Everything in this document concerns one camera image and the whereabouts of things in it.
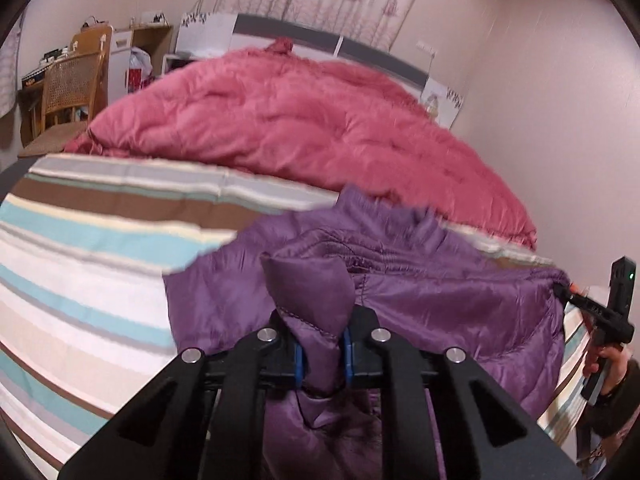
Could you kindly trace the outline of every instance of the pink duvet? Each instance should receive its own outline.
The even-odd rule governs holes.
[[[385,75],[279,41],[192,63],[117,101],[65,151],[218,164],[434,208],[534,248],[526,209],[474,150]]]

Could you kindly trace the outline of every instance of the metal screw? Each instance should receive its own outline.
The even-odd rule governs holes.
[[[185,363],[197,363],[202,357],[202,352],[197,348],[187,348],[182,352],[182,360]]]
[[[273,328],[263,328],[258,331],[258,339],[269,343],[278,337],[278,333]]]
[[[447,359],[454,363],[461,363],[466,359],[465,351],[462,348],[449,348],[446,353]]]
[[[391,339],[391,332],[386,328],[376,328],[371,331],[371,338],[373,341],[377,341],[379,343],[386,343]]]

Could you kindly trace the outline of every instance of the purple puffer jacket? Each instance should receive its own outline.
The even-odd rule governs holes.
[[[458,346],[534,418],[560,371],[562,305],[549,267],[499,269],[428,211],[347,187],[329,209],[264,216],[164,277],[178,349],[233,347],[277,308],[308,359],[305,392],[270,399],[264,455],[280,480],[380,478],[373,398],[340,389],[338,341],[353,305],[414,346]]]

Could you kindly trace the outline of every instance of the headboard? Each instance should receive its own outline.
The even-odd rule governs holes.
[[[222,56],[230,50],[248,46],[263,48],[275,38],[290,38],[293,52],[315,60],[341,59],[386,73],[415,98],[426,102],[437,94],[441,126],[449,128],[462,105],[462,99],[446,86],[429,78],[426,72],[388,52],[358,43],[332,32],[305,27],[253,14],[187,14],[182,18],[175,54],[166,56],[162,73],[194,60]]]

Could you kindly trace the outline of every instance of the sleeve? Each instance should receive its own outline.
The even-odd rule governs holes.
[[[640,367],[629,361],[625,380],[612,396],[588,406],[585,416],[593,431],[602,439],[609,438],[628,426],[640,406]]]

